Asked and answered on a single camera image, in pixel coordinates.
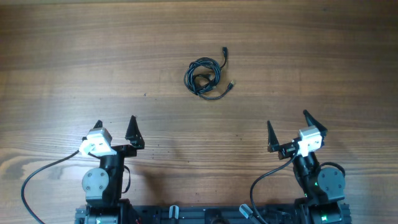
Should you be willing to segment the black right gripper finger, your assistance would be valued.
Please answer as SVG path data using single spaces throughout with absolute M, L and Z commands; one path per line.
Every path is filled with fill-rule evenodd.
M 303 110 L 303 115 L 308 126 L 315 126 L 319 130 L 321 136 L 326 136 L 328 130 L 324 125 L 317 121 L 307 110 Z
M 269 120 L 267 121 L 267 130 L 268 130 L 267 150 L 269 152 L 276 152 L 279 150 L 279 141 Z

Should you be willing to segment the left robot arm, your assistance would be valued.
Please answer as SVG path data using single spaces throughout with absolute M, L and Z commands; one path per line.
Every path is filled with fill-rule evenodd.
M 138 150 L 145 147 L 136 117 L 131 116 L 127 127 L 125 139 L 128 144 L 112 146 L 112 139 L 100 120 L 83 138 L 79 151 L 99 159 L 99 167 L 90 169 L 83 176 L 81 184 L 86 206 L 76 210 L 75 223 L 142 223 L 130 201 L 121 198 L 131 186 L 129 180 L 123 188 L 124 171 L 129 171 L 124 160 L 136 157 Z

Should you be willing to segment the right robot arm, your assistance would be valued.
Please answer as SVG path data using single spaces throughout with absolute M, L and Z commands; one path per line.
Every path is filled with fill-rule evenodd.
M 303 111 L 307 127 L 298 131 L 298 137 L 280 144 L 271 122 L 267 122 L 268 151 L 277 152 L 280 160 L 293 164 L 295 178 L 304 192 L 293 204 L 270 209 L 277 222 L 302 224 L 351 223 L 349 205 L 345 199 L 345 170 L 334 162 L 319 163 L 315 151 L 324 146 L 328 132 L 307 110 Z

